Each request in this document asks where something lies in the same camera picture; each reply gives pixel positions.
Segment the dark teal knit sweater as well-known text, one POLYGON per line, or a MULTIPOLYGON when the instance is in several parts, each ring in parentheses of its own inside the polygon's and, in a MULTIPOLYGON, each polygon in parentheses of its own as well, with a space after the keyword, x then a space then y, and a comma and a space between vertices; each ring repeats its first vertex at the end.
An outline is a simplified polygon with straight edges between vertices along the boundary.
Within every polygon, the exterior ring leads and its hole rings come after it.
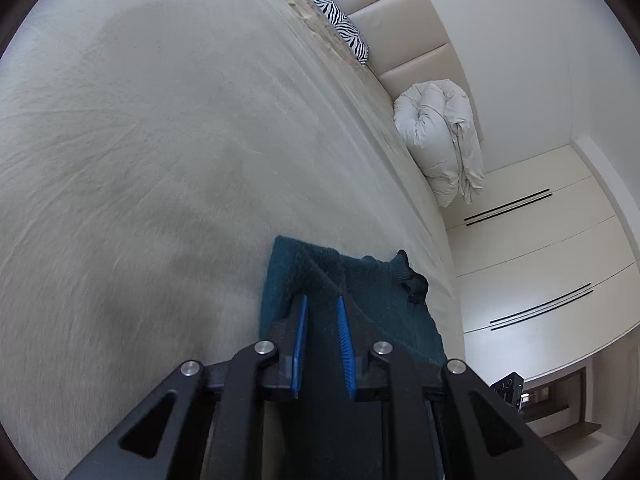
POLYGON ((428 281, 405 252, 388 261, 360 259, 294 238, 273 243, 262 293, 259 333, 287 318, 292 300, 308 300, 299 398, 274 411, 283 430, 280 479, 378 479, 382 476, 381 408, 357 402, 355 331, 346 307, 384 340, 418 360, 442 365, 442 337, 427 310, 428 281))

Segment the white wardrobe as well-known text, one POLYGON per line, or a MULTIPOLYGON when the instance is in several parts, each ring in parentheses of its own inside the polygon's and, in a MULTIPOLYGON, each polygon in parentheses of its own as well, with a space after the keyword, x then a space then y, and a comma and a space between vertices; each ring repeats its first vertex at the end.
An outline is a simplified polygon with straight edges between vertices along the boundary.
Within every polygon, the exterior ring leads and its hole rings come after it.
POLYGON ((608 196, 571 146, 495 170, 444 209, 465 359, 485 382, 535 380, 639 324, 639 268, 608 196))

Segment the beige bed sheet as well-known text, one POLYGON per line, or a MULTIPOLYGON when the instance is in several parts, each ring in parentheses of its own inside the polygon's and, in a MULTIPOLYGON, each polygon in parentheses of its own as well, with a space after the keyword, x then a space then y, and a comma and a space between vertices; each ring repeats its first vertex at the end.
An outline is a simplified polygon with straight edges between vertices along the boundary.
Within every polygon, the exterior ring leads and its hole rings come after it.
POLYGON ((444 220, 390 98, 308 0, 39 0, 1 59, 1 423, 61 479, 187 359, 262 336, 278 237, 337 283, 398 252, 429 358, 463 351, 444 220))

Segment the folded white duvet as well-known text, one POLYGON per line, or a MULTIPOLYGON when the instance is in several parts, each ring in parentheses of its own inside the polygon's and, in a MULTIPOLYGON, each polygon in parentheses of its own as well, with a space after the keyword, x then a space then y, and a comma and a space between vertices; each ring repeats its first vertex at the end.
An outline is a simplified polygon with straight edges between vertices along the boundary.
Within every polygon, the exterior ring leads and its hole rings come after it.
POLYGON ((394 102, 394 123, 439 207, 473 203, 484 188, 484 160, 471 100, 449 79, 413 84, 394 102))

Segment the zebra print pillow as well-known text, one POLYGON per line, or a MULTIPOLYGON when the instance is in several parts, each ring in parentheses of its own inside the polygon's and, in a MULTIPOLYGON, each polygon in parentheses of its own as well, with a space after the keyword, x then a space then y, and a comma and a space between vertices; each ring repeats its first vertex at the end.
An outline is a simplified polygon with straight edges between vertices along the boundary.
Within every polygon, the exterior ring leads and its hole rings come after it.
POLYGON ((369 46, 362 36, 362 33, 350 19, 350 17, 340 8, 335 0, 310 0, 326 20, 332 25, 337 35, 347 44, 349 50, 361 65, 366 65, 369 61, 369 46))

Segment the beige padded headboard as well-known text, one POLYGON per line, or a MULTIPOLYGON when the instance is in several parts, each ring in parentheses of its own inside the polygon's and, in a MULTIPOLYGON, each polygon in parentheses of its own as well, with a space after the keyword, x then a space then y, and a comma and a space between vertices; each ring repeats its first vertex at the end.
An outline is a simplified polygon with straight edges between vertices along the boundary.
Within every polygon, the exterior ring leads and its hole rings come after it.
POLYGON ((335 0, 370 48, 368 66, 395 101, 413 84, 449 79, 475 106, 460 58, 431 0, 335 0))

